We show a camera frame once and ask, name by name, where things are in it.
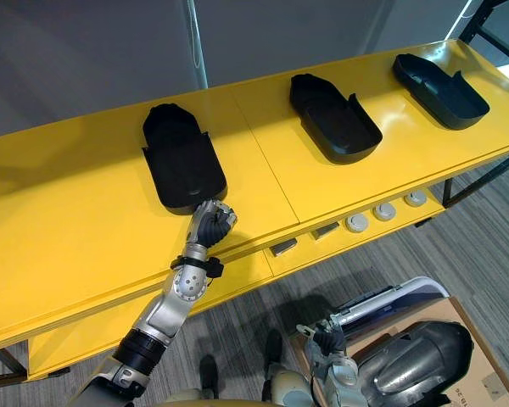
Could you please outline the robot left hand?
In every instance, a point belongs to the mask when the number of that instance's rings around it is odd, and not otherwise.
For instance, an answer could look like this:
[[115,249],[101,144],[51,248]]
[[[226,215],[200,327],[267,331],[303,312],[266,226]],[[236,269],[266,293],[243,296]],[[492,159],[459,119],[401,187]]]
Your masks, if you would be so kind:
[[233,209],[222,201],[203,201],[193,213],[187,231],[187,243],[211,248],[228,235],[237,219]]

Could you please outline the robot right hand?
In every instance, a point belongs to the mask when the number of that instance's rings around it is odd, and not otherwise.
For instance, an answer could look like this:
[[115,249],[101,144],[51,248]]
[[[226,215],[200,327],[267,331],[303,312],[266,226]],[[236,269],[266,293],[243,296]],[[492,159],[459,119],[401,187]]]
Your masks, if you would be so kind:
[[346,337],[340,321],[339,314],[330,314],[318,322],[310,325],[297,324],[295,328],[298,333],[316,343],[322,355],[346,355]]

